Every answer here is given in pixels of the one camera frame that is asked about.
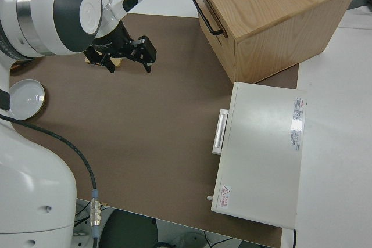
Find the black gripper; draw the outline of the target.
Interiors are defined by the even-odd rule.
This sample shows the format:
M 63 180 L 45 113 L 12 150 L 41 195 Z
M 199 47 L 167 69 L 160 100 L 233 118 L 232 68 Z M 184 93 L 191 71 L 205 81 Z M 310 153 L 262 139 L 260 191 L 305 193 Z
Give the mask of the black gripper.
M 151 72 L 156 61 L 156 49 L 151 40 L 146 35 L 132 39 L 123 23 L 119 23 L 109 34 L 94 39 L 83 54 L 91 64 L 101 64 L 110 73 L 114 73 L 116 68 L 111 58 L 140 62 L 147 73 Z

